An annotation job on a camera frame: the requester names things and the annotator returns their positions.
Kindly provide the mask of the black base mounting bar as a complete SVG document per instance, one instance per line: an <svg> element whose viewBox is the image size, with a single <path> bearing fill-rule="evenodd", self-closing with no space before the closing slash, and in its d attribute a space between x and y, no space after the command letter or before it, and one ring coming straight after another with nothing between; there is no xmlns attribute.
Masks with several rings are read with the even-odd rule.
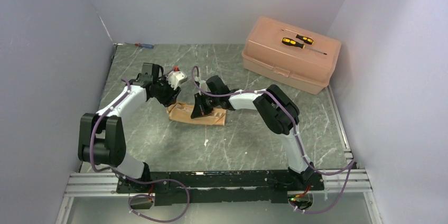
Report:
<svg viewBox="0 0 448 224"><path fill-rule="evenodd" d="M182 203L255 202L287 203L294 193L322 191L321 175L291 170L152 172L155 185L118 180L118 194L152 192L156 206Z"/></svg>

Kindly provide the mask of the aluminium frame rail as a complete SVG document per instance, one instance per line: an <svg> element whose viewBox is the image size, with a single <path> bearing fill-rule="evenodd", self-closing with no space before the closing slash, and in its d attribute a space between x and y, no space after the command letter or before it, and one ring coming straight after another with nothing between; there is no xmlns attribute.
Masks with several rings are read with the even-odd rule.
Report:
<svg viewBox="0 0 448 224"><path fill-rule="evenodd" d="M379 209L373 194L367 171L359 169L355 165L350 170L346 169L342 172L338 170L321 170L319 175L322 176L324 182L324 190L322 191L304 191L300 194L303 197L311 197L315 194L322 194L327 200L329 195L338 195L343 193L361 193L367 204L370 219L373 223L382 223ZM137 194L118 194L116 192L118 180L121 177L114 173L72 173L69 177L65 199L60 209L57 223L66 223L68 220L68 211L71 209L72 202L75 197L127 197L131 198ZM154 194L142 193L145 196L154 198Z"/></svg>

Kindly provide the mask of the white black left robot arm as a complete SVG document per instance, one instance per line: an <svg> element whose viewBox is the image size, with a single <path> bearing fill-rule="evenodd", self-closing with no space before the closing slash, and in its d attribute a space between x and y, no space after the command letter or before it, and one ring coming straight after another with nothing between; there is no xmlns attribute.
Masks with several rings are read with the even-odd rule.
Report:
<svg viewBox="0 0 448 224"><path fill-rule="evenodd" d="M90 163L96 173L111 170L130 180L136 191L147 191L152 185L150 168L128 153L124 122L152 98L164 107L175 104L187 78L177 67L165 72L161 65L144 63L136 78L124 80L124 89L111 103L81 117L79 160Z"/></svg>

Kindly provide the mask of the peach plastic toolbox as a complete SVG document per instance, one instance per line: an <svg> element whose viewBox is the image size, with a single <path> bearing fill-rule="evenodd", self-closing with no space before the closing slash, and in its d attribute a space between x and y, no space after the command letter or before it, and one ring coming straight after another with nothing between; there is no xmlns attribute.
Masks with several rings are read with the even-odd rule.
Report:
<svg viewBox="0 0 448 224"><path fill-rule="evenodd" d="M303 43L293 30L314 40ZM303 43L327 55L287 46L282 38ZM339 40L261 16L250 32L242 51L244 68L288 86L317 95L329 85L341 49Z"/></svg>

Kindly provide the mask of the peach satin napkin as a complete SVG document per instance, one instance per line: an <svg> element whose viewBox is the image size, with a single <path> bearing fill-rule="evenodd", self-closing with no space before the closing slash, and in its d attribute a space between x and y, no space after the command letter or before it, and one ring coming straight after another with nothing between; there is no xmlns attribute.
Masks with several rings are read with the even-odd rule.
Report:
<svg viewBox="0 0 448 224"><path fill-rule="evenodd" d="M193 105L184 102L176 102L167 107L167 114L170 120L195 125L216 125L224 126L226 122L227 111L222 108L214 108L213 111L205 116L191 118Z"/></svg>

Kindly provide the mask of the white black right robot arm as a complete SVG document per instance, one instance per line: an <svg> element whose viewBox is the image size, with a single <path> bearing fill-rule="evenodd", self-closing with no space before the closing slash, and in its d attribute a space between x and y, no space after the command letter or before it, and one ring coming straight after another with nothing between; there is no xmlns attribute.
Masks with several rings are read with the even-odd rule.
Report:
<svg viewBox="0 0 448 224"><path fill-rule="evenodd" d="M210 115L215 107L257 111L267 128L281 136L293 187L303 190L311 184L314 166L298 133L300 111L279 86L270 85L262 90L231 90L219 76L206 81L195 77L193 83L199 92L194 96L191 118Z"/></svg>

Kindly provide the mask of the large yellow black screwdriver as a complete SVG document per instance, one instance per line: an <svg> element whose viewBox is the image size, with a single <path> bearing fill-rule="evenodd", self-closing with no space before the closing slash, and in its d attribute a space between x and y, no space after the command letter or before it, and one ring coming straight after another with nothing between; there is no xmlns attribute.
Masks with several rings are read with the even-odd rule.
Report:
<svg viewBox="0 0 448 224"><path fill-rule="evenodd" d="M308 50L311 50L311 51L314 51L314 52L317 52L317 53L320 53L320 54L327 55L327 53L325 53L325 52L322 52L322 51L319 51L319 50L316 50L316 49L313 49L313 48L309 48L305 44L296 42L296 41L294 41L292 39L289 39L289 38L282 38L282 43L284 45L287 45L287 46L292 46L292 47L296 47L296 48L300 48L300 49L308 49Z"/></svg>

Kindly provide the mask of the red blue screwdriver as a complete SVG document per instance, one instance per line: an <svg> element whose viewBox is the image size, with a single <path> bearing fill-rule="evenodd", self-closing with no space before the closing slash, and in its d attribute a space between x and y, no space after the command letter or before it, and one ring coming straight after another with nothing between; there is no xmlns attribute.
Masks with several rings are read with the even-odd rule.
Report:
<svg viewBox="0 0 448 224"><path fill-rule="evenodd" d="M125 42L124 44L126 44L126 45L133 45L135 47L145 48L145 49L153 49L154 48L154 45L146 44L146 43L128 43L128 42Z"/></svg>

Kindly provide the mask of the small yellow black screwdriver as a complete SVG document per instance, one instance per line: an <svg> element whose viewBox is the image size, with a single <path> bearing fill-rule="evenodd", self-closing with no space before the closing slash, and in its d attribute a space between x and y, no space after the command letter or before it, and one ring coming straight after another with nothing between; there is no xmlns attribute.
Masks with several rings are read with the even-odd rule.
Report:
<svg viewBox="0 0 448 224"><path fill-rule="evenodd" d="M314 40L311 37L302 35L300 33L297 33L293 30L289 30L289 29L282 29L282 31L286 31L286 32L290 32L292 34L296 34L296 38L300 39L303 43L308 44L308 45L312 45L314 43Z"/></svg>

